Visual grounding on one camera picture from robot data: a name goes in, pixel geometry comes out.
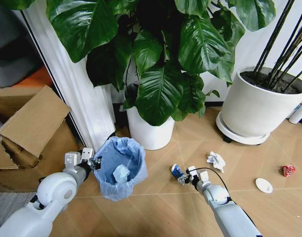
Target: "crumpled paper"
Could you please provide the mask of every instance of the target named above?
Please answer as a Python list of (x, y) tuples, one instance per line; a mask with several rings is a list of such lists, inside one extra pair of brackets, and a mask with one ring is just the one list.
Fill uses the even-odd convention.
[(296, 168), (292, 165), (282, 166), (281, 168), (283, 169), (285, 177), (289, 177), (290, 175), (292, 175), (292, 173), (296, 171)]
[(211, 151), (210, 154), (208, 155), (207, 162), (214, 164), (214, 168), (224, 173), (223, 167), (225, 167), (225, 161), (224, 159), (222, 159), (222, 157), (219, 154)]

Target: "trash bag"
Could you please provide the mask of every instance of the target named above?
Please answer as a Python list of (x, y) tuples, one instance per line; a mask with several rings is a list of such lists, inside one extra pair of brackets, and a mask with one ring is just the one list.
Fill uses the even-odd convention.
[[(119, 201), (133, 192), (134, 185), (147, 178), (144, 148), (128, 137), (109, 138), (95, 154), (94, 159), (102, 156), (101, 169), (94, 175), (100, 183), (100, 192), (107, 199)], [(117, 183), (113, 172), (124, 164), (130, 171), (128, 181)]]

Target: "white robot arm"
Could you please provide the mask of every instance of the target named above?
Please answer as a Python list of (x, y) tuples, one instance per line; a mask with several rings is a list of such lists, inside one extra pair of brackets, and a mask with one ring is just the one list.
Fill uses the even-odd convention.
[[(48, 237), (57, 215), (75, 197), (78, 187), (93, 169), (100, 169), (101, 157), (92, 160), (93, 149), (84, 148), (65, 154), (65, 169), (42, 180), (36, 195), (23, 208), (12, 214), (0, 227), (0, 237)], [(247, 214), (230, 198), (229, 192), (209, 182), (208, 173), (189, 167), (188, 176), (180, 183), (191, 183), (213, 210), (225, 237), (262, 237)]]
[(0, 237), (48, 237), (52, 222), (75, 197), (78, 187), (100, 160), (91, 160), (92, 148), (65, 154), (63, 172), (50, 174), (42, 180), (36, 195), (23, 208), (13, 213), (0, 227)]
[(231, 199), (227, 189), (210, 183), (207, 171), (200, 173), (200, 179), (194, 166), (186, 173), (189, 175), (185, 177), (185, 183), (191, 183), (205, 197), (225, 237), (262, 237), (245, 211)]

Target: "red wrapper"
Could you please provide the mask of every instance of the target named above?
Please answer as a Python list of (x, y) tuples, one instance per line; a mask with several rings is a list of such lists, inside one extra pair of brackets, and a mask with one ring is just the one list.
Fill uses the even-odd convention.
[(296, 171), (296, 168), (292, 165), (282, 166), (281, 168), (284, 171), (285, 177), (289, 177), (290, 175), (292, 175), (292, 173), (294, 173)]

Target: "paper cup lid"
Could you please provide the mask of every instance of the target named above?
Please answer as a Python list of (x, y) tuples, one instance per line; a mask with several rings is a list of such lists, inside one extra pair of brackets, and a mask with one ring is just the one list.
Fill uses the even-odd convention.
[(255, 180), (256, 186), (259, 190), (266, 194), (270, 194), (273, 192), (273, 186), (266, 180), (262, 178), (257, 178)]

